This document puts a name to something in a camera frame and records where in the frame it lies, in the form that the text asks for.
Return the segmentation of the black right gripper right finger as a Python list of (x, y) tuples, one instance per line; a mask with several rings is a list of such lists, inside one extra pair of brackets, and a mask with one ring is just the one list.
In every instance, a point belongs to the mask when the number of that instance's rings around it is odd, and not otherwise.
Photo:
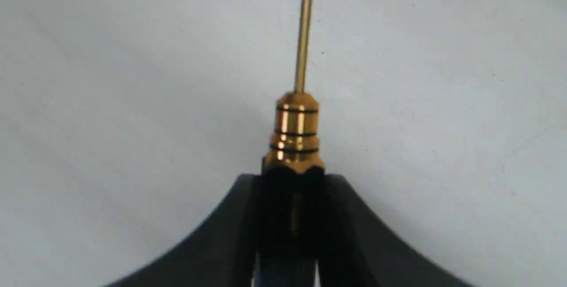
[(319, 196), (322, 287), (467, 287), (399, 238), (346, 178), (328, 174)]

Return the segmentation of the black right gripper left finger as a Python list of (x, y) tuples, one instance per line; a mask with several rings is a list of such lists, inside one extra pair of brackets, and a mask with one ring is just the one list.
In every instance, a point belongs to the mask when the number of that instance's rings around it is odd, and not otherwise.
[(113, 287), (249, 287), (257, 245), (260, 177), (240, 175), (186, 239)]

